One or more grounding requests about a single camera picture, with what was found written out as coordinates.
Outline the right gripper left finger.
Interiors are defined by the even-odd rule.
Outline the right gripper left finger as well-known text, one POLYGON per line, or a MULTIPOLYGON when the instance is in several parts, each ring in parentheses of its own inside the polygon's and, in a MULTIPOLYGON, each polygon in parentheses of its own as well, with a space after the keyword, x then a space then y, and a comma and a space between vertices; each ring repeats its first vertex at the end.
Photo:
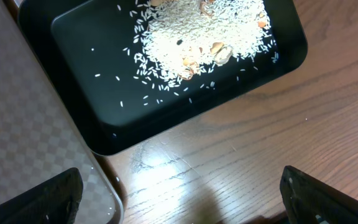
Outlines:
POLYGON ((0 204, 0 224, 75 222, 83 195, 83 180, 72 167, 0 204))

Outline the food scraps pile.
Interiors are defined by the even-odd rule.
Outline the food scraps pile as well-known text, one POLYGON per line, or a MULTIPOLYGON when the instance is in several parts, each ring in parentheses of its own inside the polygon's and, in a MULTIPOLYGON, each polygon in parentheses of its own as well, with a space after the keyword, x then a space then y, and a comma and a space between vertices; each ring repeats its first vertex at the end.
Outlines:
POLYGON ((97 1, 101 45, 116 74, 98 71, 103 105, 185 105, 280 60, 263 1, 97 1))

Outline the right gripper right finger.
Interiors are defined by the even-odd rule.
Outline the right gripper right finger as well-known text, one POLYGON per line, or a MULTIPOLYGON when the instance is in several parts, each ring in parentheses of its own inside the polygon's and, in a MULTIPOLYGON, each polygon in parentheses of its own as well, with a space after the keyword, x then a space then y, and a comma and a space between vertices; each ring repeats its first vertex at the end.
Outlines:
POLYGON ((295 167, 284 167, 280 192, 290 223, 358 223, 358 200, 295 167))

